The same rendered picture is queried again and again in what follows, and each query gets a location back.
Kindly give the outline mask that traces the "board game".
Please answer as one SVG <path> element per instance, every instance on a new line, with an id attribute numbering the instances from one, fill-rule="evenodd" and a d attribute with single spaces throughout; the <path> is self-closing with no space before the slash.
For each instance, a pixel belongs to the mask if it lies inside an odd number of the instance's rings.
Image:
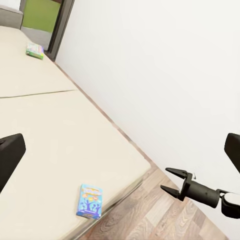
<path id="1" fill-rule="evenodd" d="M 79 192 L 76 215 L 99 220 L 102 215 L 103 189 L 83 183 Z"/>
<path id="2" fill-rule="evenodd" d="M 31 41 L 27 42 L 25 53 L 40 59 L 44 58 L 44 48 L 41 45 L 32 43 Z"/>

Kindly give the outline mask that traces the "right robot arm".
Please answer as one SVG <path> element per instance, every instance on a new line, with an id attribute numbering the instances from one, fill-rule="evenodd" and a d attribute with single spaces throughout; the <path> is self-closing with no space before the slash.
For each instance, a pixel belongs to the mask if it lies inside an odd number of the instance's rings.
<path id="1" fill-rule="evenodd" d="M 171 167 L 165 168 L 165 170 L 184 179 L 181 192 L 164 185 L 160 186 L 176 199 L 183 202 L 185 197 L 188 197 L 215 209 L 221 198 L 221 212 L 229 218 L 240 219 L 240 194 L 208 188 L 206 185 L 198 183 L 196 173 Z"/>

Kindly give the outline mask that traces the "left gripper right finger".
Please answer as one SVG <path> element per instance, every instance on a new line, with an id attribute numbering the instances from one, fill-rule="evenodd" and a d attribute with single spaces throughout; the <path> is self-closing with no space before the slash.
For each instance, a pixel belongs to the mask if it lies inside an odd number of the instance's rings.
<path id="1" fill-rule="evenodd" d="M 240 173 L 240 135 L 228 133 L 224 145 L 224 151 Z"/>

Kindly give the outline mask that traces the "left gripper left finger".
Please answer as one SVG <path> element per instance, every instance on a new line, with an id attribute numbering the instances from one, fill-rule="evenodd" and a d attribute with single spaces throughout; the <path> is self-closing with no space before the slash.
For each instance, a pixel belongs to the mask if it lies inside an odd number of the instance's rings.
<path id="1" fill-rule="evenodd" d="M 0 138 L 0 193 L 26 153 L 22 133 Z"/>

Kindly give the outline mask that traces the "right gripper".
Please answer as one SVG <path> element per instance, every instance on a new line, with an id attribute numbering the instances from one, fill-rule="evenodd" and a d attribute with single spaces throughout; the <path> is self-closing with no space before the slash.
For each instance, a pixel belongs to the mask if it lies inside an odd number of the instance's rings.
<path id="1" fill-rule="evenodd" d="M 193 174 L 185 170 L 180 170 L 171 167 L 165 168 L 165 170 L 184 179 L 184 183 L 182 185 L 181 192 L 179 192 L 179 190 L 177 189 L 161 185 L 160 187 L 164 191 L 166 191 L 167 193 L 169 193 L 170 195 L 172 195 L 176 199 L 179 199 L 182 202 L 184 201 L 185 197 L 191 198 L 202 204 L 206 201 L 208 187 L 206 185 L 192 181 Z"/>

